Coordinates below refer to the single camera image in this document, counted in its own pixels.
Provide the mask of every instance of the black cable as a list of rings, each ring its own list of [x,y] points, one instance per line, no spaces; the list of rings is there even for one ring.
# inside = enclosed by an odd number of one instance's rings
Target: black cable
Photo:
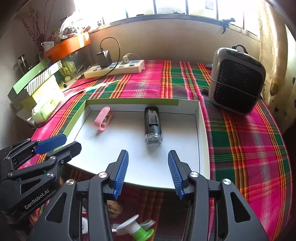
[[[112,70],[110,70],[107,74],[105,74],[105,75],[103,75],[103,76],[101,76],[100,78],[98,78],[97,80],[99,80],[99,79],[101,79],[101,78],[103,78],[103,77],[105,77],[105,76],[107,76],[108,74],[110,74],[115,68],[116,68],[116,66],[118,65],[118,63],[119,63],[119,60],[120,60],[120,44],[119,44],[119,42],[118,42],[118,40],[116,39],[116,38],[114,38],[114,37],[107,37],[107,38],[104,38],[103,40],[105,40],[105,39],[115,39],[116,41],[117,41],[117,43],[118,43],[118,49],[119,49],[119,54],[118,54],[118,60],[117,60],[117,63],[116,63],[116,65],[114,66],[114,68],[112,69]],[[77,86],[75,86],[75,87],[72,87],[72,88],[69,88],[69,89],[67,89],[67,90],[64,90],[64,91],[62,91],[62,93],[64,93],[64,92],[66,92],[66,91],[68,91],[68,90],[71,90],[71,89],[75,89],[75,88],[77,88],[77,87],[79,87],[79,86],[81,86],[81,85],[84,85],[84,84],[87,84],[87,83],[90,83],[90,82],[93,82],[93,81],[95,81],[95,80],[90,80],[90,81],[86,81],[86,82],[83,82],[83,83],[81,83],[81,84],[79,84],[79,85],[77,85]],[[76,93],[75,95],[73,95],[73,96],[71,96],[69,99],[71,99],[72,97],[74,97],[74,96],[76,96],[76,95],[78,95],[78,94],[80,94],[82,91],[79,91],[78,93]],[[39,127],[43,127],[45,124],[47,124],[47,122],[49,122],[55,115],[56,115],[56,113],[58,113],[59,112],[59,110],[66,104],[68,102],[68,100],[67,101],[65,101],[65,103],[49,118],[49,119],[47,119],[45,122],[43,122],[43,123],[40,123],[40,124],[37,124],[37,125],[35,125],[37,128],[39,128]]]
[[[119,44],[118,40],[117,40],[116,38],[114,38],[114,37],[107,37],[107,38],[104,38],[104,39],[102,39],[102,41],[100,42],[100,49],[102,49],[101,44],[102,44],[102,42],[103,42],[105,39],[115,39],[115,40],[117,41],[117,43],[118,43],[118,49],[119,49],[118,60],[117,60],[117,63],[116,63],[116,65],[114,66],[114,68],[113,68],[112,70],[110,70],[107,74],[101,76],[101,77],[98,78],[97,80],[99,80],[99,79],[101,79],[101,78],[107,76],[108,74],[110,74],[110,73],[116,68],[116,66],[118,65],[119,60],[120,60],[120,44]],[[77,87],[79,87],[79,86],[81,86],[81,85],[84,85],[84,84],[86,84],[86,83],[93,82],[93,81],[94,81],[94,80],[86,81],[86,82],[81,83],[81,84],[79,84],[79,85],[77,85],[77,86],[75,86],[75,87],[72,87],[72,88],[69,88],[69,89],[67,89],[67,90],[64,90],[64,91],[62,91],[62,93],[66,92],[66,91],[68,91],[68,90],[71,90],[71,89],[77,88]]]

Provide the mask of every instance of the pink plastic clip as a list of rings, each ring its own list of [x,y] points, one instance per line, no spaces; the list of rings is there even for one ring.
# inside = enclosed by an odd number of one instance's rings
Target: pink plastic clip
[[[98,130],[104,131],[107,128],[112,116],[113,116],[113,112],[110,112],[110,107],[105,106],[100,111],[100,113],[98,114],[96,120],[94,121],[94,126]]]

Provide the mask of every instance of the metal screw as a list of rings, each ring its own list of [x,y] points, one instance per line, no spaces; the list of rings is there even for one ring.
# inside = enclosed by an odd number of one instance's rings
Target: metal screw
[[[68,186],[70,186],[70,185],[73,185],[74,182],[75,182],[74,179],[69,179],[69,180],[66,181],[66,184],[67,184]]]
[[[231,181],[229,179],[225,178],[223,180],[223,183],[226,184],[226,185],[229,185],[231,183]]]
[[[198,177],[198,173],[197,173],[197,172],[191,172],[191,173],[190,173],[190,176],[191,176],[191,177]]]
[[[100,178],[105,178],[107,175],[108,175],[108,174],[105,173],[105,172],[100,172],[100,173],[99,173],[99,177],[100,177]]]

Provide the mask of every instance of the white tray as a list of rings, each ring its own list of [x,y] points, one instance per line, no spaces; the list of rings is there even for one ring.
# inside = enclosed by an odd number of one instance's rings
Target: white tray
[[[114,116],[107,129],[100,133],[93,122],[105,106],[110,106]],[[163,142],[157,145],[147,145],[144,141],[144,110],[147,106],[87,106],[68,135],[66,144],[77,141],[82,145],[81,153],[69,164],[98,174],[117,160],[121,150],[127,150],[129,165],[125,182],[173,189],[168,152],[176,150],[180,160],[187,162],[192,171],[209,179],[209,152],[199,102],[180,100],[178,106],[157,105],[163,134]]]

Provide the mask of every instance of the green box edge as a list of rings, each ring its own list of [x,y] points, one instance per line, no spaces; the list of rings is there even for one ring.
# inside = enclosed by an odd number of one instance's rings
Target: green box edge
[[[114,98],[114,99],[93,99],[85,100],[83,104],[76,111],[68,125],[66,126],[63,134],[69,136],[71,130],[76,124],[79,117],[84,110],[91,104],[147,104],[147,105],[173,105],[178,106],[178,99],[160,99],[160,98]]]
[[[26,73],[23,77],[21,77],[19,81],[16,82],[12,87],[15,93],[18,94],[19,92],[21,92],[22,89],[46,67],[47,67],[47,63],[45,60],[43,60],[39,64],[37,64],[35,67],[33,67],[31,70],[29,70],[28,73]]]

